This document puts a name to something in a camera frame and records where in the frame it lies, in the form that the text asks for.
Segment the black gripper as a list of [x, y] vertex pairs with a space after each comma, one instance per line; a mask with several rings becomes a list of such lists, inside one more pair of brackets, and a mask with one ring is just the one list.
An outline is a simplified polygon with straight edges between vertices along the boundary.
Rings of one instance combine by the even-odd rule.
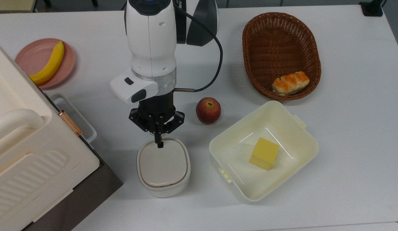
[[163, 134], [180, 127], [185, 114], [176, 111], [174, 94], [168, 93], [140, 101], [139, 106], [130, 112], [129, 119], [143, 131], [154, 133], [157, 147], [163, 148]]

